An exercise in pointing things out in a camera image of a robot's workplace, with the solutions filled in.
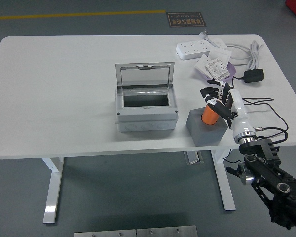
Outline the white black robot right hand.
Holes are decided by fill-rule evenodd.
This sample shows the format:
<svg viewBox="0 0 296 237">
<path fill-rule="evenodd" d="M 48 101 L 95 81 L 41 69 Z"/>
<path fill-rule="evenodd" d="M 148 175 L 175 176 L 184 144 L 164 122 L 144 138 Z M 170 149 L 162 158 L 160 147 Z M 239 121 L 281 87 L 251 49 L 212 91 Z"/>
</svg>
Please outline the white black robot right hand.
<svg viewBox="0 0 296 237">
<path fill-rule="evenodd" d="M 208 80 L 210 87 L 200 90 L 206 106 L 227 121 L 237 144 L 255 141 L 255 129 L 249 122 L 242 97 L 237 89 L 228 83 Z"/>
</svg>

